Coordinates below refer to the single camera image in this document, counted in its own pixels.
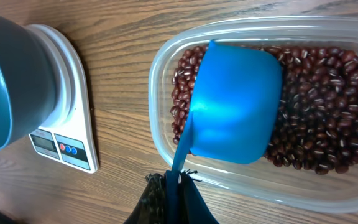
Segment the white digital scale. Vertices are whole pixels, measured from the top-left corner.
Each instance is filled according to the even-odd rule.
[[[98,170],[85,72],[71,43],[52,27],[25,27],[42,44],[55,74],[57,103],[42,125],[29,134],[41,156],[87,173]]]

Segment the scoop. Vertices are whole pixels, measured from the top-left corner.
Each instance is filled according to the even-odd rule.
[[[267,52],[211,41],[197,75],[172,170],[194,155],[250,164],[269,143],[282,68]]]

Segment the tabletop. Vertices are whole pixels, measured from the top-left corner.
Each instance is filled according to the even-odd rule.
[[[151,62],[162,44],[205,23],[241,17],[358,17],[358,0],[0,1],[0,16],[63,32],[88,76],[99,171],[86,174],[35,153],[26,136],[0,151],[0,210],[26,223],[122,223],[149,173],[169,166],[153,143],[148,112]],[[358,212],[317,213],[198,188],[220,223],[358,223]]]

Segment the transparent tray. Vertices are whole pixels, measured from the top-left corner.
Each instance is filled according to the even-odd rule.
[[[167,41],[154,58],[149,76],[149,115],[154,143],[171,166],[176,149],[170,108],[171,79],[187,48],[219,42],[250,45],[336,45],[358,54],[358,19],[346,17],[263,17],[195,27]],[[358,164],[346,174],[316,175],[311,170],[277,168],[265,158],[251,165],[188,156],[193,177],[244,195],[318,212],[358,211]]]

